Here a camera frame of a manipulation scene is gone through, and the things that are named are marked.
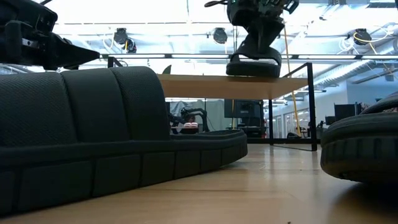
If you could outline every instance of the ceiling pipe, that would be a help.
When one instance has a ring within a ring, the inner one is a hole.
[[[18,66],[18,65],[5,65],[5,64],[1,64],[0,68],[3,68],[3,70],[8,70],[11,71],[10,74],[17,74],[17,73],[32,73],[32,71],[23,68],[22,66]]]
[[[376,52],[380,55],[398,53],[398,38],[376,47]],[[314,78],[313,84],[328,86],[338,83],[373,69],[376,65],[377,63],[375,60],[360,60],[349,65],[340,65]]]
[[[368,81],[370,81],[370,80],[373,80],[373,79],[375,79],[375,78],[384,77],[384,76],[386,76],[386,75],[388,75],[388,74],[391,74],[391,73],[394,73],[394,72],[398,72],[398,68],[395,68],[395,69],[393,69],[393,70],[385,70],[385,71],[383,71],[383,72],[381,72],[381,73],[374,74],[374,75],[371,75],[371,76],[369,76],[369,77],[366,77],[366,78],[362,78],[362,79],[360,79],[360,80],[353,81],[351,84],[361,84],[361,83],[364,83],[364,82],[368,82]]]

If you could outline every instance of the yellow cable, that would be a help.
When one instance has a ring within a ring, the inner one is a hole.
[[[286,57],[287,57],[287,70],[290,73],[290,61],[289,61],[289,48],[287,44],[287,33],[286,33],[286,22],[284,21],[284,33],[285,33],[285,48],[286,48]],[[296,118],[296,125],[297,125],[297,134],[301,136],[300,124],[299,124],[299,116],[297,114],[297,105],[296,105],[296,96],[294,95],[294,91],[292,91],[293,97],[293,106],[294,106],[294,116]]]
[[[378,38],[378,39],[376,39],[376,40],[363,40],[363,39],[357,38],[356,34],[358,34],[358,33],[355,32],[354,35],[353,35],[353,37],[354,37],[355,39],[357,39],[357,40],[359,40],[359,41],[362,41],[362,42],[365,42],[365,43],[375,43],[375,42],[377,42],[377,41],[384,40],[384,39],[388,36],[388,35],[386,35],[385,37]]]

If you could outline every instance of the black foam pad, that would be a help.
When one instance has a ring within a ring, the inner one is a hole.
[[[62,72],[78,140],[127,141],[126,114],[119,84],[107,68]]]
[[[148,67],[110,68],[123,96],[131,139],[170,138],[164,92],[156,73]]]
[[[76,142],[67,92],[56,72],[0,75],[0,146]]]
[[[260,62],[230,62],[226,66],[227,75],[279,78],[280,66]]]

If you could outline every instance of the metal frame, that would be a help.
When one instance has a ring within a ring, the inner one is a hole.
[[[275,144],[311,144],[311,151],[316,151],[318,149],[318,144],[320,144],[320,140],[317,139],[317,124],[316,124],[316,117],[315,117],[315,92],[314,92],[314,85],[313,85],[313,69],[312,63],[307,62],[303,65],[299,66],[295,70],[291,71],[290,73],[284,75],[284,78],[291,77],[294,73],[298,72],[299,70],[307,68],[307,81],[308,81],[308,104],[310,109],[310,139],[287,139],[287,138],[274,138],[274,124],[272,123],[272,119],[274,117],[272,112],[272,99],[268,100],[268,115],[269,115],[269,122],[268,122],[268,133],[269,138],[266,139],[254,139],[249,138],[248,143],[255,143],[255,144],[270,144],[271,146]]]
[[[230,59],[232,54],[101,54],[101,58],[114,57],[117,59]],[[287,60],[287,55],[281,55],[282,60]],[[353,63],[358,60],[375,60],[387,63],[386,60],[393,60],[397,63],[398,55],[325,55],[325,54],[292,54],[289,55],[290,62],[333,62]]]

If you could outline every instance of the table top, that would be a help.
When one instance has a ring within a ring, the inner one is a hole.
[[[308,85],[306,78],[158,75],[165,97],[274,99]]]

